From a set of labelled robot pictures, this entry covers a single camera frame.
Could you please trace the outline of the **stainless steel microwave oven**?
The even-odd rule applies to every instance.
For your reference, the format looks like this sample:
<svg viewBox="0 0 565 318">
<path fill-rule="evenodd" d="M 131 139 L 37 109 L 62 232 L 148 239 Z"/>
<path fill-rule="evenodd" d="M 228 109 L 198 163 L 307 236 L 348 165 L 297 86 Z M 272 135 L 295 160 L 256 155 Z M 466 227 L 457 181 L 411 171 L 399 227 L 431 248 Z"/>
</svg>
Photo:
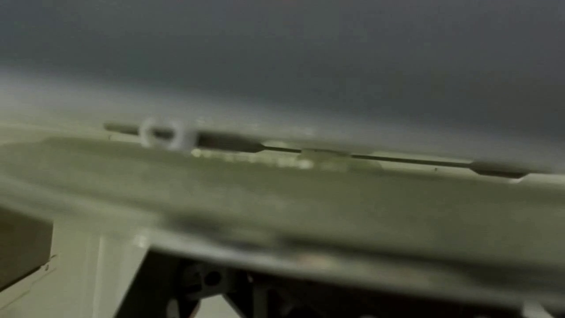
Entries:
<svg viewBox="0 0 565 318">
<path fill-rule="evenodd" d="M 563 318 L 565 0 L 0 0 L 30 318 Z"/>
</svg>

